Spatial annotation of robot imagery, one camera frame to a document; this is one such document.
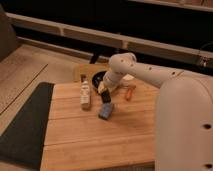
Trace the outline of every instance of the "small bottle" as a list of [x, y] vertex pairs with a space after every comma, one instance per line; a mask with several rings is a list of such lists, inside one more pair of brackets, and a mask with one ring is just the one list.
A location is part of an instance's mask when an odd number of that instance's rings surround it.
[[80, 103], [83, 110], [90, 108], [90, 87], [85, 75], [81, 75], [81, 96]]

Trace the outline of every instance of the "black bowl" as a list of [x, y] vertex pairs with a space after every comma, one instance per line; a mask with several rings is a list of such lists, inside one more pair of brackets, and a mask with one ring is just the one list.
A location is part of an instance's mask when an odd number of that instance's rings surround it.
[[94, 88], [96, 90], [98, 90], [98, 86], [100, 84], [101, 81], [103, 81], [103, 77], [105, 75], [106, 71], [101, 71], [96, 73], [93, 77], [92, 77], [92, 85], [94, 86]]

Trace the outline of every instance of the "dark gray mat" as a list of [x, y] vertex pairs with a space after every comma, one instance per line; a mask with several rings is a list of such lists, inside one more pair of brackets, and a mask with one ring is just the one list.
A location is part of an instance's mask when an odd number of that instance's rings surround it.
[[53, 84], [40, 83], [0, 137], [0, 160], [39, 170]]

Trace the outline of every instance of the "blue sponge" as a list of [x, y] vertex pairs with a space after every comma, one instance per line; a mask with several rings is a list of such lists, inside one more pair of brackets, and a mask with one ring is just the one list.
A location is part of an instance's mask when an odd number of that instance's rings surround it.
[[107, 120], [110, 117], [113, 108], [114, 108], [113, 103], [104, 103], [99, 113], [99, 118]]

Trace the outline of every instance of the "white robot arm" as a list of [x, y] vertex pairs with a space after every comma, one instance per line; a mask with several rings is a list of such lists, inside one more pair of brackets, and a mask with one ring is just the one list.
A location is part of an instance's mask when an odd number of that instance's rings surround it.
[[160, 88], [156, 101], [156, 171], [213, 170], [213, 77], [113, 55], [103, 81], [116, 85], [130, 74]]

